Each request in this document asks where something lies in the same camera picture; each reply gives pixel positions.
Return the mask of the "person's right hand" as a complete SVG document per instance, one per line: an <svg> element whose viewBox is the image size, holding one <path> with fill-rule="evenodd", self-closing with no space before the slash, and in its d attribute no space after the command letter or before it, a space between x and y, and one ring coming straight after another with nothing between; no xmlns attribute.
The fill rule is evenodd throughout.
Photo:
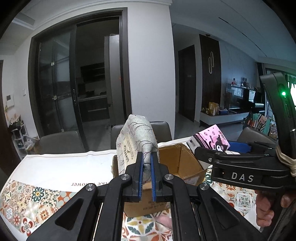
<svg viewBox="0 0 296 241"><path fill-rule="evenodd" d="M260 227L271 225L274 217L274 211L271 209L272 201L261 191L256 190L256 223ZM295 194L285 194L282 196L280 204L282 208L288 208L295 200Z"/></svg>

